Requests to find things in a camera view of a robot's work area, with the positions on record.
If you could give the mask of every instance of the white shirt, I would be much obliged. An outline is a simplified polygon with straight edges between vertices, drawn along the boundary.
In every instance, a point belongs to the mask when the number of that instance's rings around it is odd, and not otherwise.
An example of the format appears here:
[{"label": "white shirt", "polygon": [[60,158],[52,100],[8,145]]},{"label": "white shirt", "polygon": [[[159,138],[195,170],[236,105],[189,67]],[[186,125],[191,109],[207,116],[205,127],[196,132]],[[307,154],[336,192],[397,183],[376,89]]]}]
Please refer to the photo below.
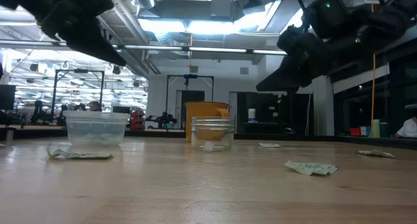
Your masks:
[{"label": "white shirt", "polygon": [[417,137],[417,123],[413,119],[406,120],[397,133],[403,137]]}]

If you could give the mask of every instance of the doorway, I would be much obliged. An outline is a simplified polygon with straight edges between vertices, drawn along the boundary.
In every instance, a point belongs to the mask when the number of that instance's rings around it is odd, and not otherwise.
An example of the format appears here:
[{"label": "doorway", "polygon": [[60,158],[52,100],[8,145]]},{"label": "doorway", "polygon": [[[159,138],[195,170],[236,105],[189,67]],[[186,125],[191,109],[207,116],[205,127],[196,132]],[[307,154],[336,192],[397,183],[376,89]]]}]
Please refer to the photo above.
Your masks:
[{"label": "doorway", "polygon": [[185,129],[185,122],[187,119],[186,102],[204,101],[204,91],[181,91],[181,110],[180,110],[180,129]]}]

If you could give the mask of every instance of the clear plastic container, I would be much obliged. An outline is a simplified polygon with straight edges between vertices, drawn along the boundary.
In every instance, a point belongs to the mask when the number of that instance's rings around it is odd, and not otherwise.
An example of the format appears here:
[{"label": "clear plastic container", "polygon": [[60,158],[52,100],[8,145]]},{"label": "clear plastic container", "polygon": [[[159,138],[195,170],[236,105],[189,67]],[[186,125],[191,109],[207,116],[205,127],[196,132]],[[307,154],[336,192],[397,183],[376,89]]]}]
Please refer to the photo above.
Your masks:
[{"label": "clear plastic container", "polygon": [[125,113],[65,111],[68,139],[75,147],[108,147],[122,143],[130,117]]},{"label": "clear plastic container", "polygon": [[193,117],[191,144],[196,150],[230,150],[235,135],[235,119],[229,117]]}]

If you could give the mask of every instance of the metal frame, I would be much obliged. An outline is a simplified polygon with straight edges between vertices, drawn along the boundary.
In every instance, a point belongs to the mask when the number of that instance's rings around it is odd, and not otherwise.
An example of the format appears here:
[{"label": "metal frame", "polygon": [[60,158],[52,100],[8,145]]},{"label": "metal frame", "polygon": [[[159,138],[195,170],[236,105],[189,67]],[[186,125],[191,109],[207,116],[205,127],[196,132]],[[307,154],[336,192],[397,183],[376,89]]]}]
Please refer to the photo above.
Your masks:
[{"label": "metal frame", "polygon": [[104,88],[104,71],[102,71],[102,70],[80,70],[80,69],[75,69],[75,70],[58,69],[58,70],[55,70],[55,80],[53,82],[52,108],[51,108],[51,117],[52,118],[53,118],[53,114],[54,114],[54,111],[55,111],[55,98],[56,98],[56,95],[57,95],[57,84],[58,84],[58,81],[60,80],[60,79],[58,79],[59,72],[74,72],[76,74],[87,74],[89,72],[101,73],[102,74],[102,84],[101,84],[101,88],[100,88],[100,106],[102,105],[103,88]]},{"label": "metal frame", "polygon": [[[25,40],[3,40],[0,39],[0,47],[3,48],[31,48],[31,49],[69,49],[66,42],[45,42],[45,41],[25,41]],[[277,49],[251,49],[251,48],[206,48],[195,46],[154,46],[154,45],[135,45],[135,44],[114,44],[115,49],[140,49],[155,51],[198,51],[198,52],[217,52],[217,53],[237,53],[255,55],[286,55],[287,53]]]},{"label": "metal frame", "polygon": [[[184,77],[184,75],[168,75],[167,76],[167,90],[166,90],[166,97],[165,97],[165,112],[166,113],[168,111],[169,78],[171,78],[171,77]],[[213,101],[213,98],[214,98],[214,76],[197,76],[197,78],[199,78],[199,77],[211,78],[211,101]]]}]

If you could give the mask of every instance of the red object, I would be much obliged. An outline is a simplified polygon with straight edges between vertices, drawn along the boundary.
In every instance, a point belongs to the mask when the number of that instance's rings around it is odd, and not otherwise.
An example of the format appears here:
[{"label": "red object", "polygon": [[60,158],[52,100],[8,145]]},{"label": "red object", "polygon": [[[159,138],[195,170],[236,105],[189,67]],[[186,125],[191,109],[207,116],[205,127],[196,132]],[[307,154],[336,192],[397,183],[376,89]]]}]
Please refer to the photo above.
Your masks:
[{"label": "red object", "polygon": [[145,119],[143,118],[144,112],[137,110],[132,113],[130,119],[130,130],[145,130]]},{"label": "red object", "polygon": [[351,136],[360,136],[360,128],[351,128]]}]

